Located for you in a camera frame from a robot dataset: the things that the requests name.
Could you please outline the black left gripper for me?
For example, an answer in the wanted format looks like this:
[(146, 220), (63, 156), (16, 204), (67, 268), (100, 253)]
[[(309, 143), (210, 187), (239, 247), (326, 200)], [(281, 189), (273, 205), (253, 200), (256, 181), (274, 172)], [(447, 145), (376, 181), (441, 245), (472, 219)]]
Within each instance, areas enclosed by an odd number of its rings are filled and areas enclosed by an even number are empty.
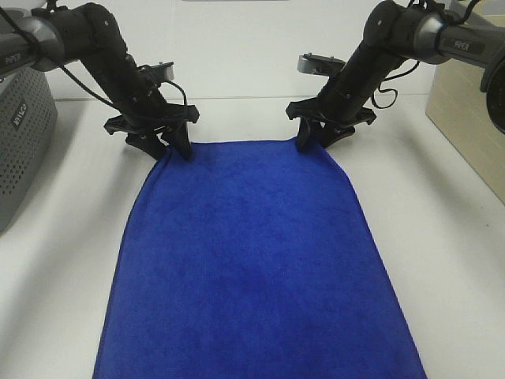
[(154, 134), (165, 129), (162, 139), (184, 160), (193, 150), (186, 122), (195, 123), (200, 113), (194, 105), (168, 103), (157, 88), (105, 88), (103, 90), (120, 115), (104, 125), (110, 134), (128, 133), (126, 144), (140, 149), (154, 160), (161, 160), (169, 148)]

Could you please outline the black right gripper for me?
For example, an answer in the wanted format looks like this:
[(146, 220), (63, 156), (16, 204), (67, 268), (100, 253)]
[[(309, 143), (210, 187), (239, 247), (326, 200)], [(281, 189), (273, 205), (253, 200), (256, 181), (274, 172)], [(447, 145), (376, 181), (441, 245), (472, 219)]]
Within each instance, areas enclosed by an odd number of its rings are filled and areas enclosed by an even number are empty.
[(363, 107), (361, 97), (337, 95), (335, 99), (317, 96), (291, 102), (286, 109), (289, 119), (300, 118), (295, 145), (299, 152), (314, 144), (328, 148), (343, 138), (355, 133), (361, 123), (372, 124), (376, 120), (374, 111)]

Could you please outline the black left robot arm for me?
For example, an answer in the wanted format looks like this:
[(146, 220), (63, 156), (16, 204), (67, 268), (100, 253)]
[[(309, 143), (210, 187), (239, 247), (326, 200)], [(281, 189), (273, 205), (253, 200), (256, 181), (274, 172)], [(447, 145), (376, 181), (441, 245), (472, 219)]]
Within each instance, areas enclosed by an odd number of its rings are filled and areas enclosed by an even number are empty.
[(99, 101), (119, 113), (104, 125), (109, 134), (125, 133), (128, 145), (156, 160), (167, 149), (191, 157), (187, 125), (198, 120), (199, 111), (187, 102), (167, 102), (159, 90), (174, 83), (173, 62), (137, 65), (104, 6), (89, 2), (69, 9), (49, 1), (17, 21), (6, 11), (1, 16), (12, 28), (1, 37), (2, 76), (24, 68), (65, 69), (79, 61), (105, 94)]

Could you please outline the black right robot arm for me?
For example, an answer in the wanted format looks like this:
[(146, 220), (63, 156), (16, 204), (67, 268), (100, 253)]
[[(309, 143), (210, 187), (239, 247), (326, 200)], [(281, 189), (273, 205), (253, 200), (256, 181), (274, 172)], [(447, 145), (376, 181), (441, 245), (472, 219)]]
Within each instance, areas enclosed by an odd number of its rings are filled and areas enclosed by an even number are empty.
[(503, 131), (504, 29), (470, 24), (475, 5), (471, 2), (458, 16), (434, 1), (412, 1), (407, 7), (382, 1), (370, 13), (362, 41), (347, 61), (311, 53), (300, 56), (299, 72), (328, 80), (315, 97), (292, 102), (286, 109), (289, 119), (300, 121), (297, 149), (315, 142), (327, 148), (352, 135), (357, 124), (371, 124), (376, 116), (365, 103), (408, 59), (431, 65), (455, 59), (484, 68), (480, 90), (492, 124)]

